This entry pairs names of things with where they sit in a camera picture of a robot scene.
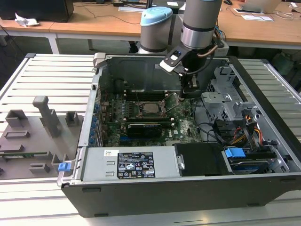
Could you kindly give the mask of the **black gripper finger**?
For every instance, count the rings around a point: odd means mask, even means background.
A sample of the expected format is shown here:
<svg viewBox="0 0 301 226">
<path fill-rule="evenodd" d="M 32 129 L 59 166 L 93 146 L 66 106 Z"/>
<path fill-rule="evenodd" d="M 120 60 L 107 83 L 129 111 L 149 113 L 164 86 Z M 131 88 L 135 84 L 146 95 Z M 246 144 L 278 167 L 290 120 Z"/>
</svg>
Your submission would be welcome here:
<svg viewBox="0 0 301 226">
<path fill-rule="evenodd" d="M 195 95 L 195 92 L 199 90 L 199 82 L 197 80 L 198 75 L 190 74 L 190 75 L 183 75 L 180 78 L 181 90 L 180 90 L 180 97 L 181 98 L 191 98 Z"/>
</svg>

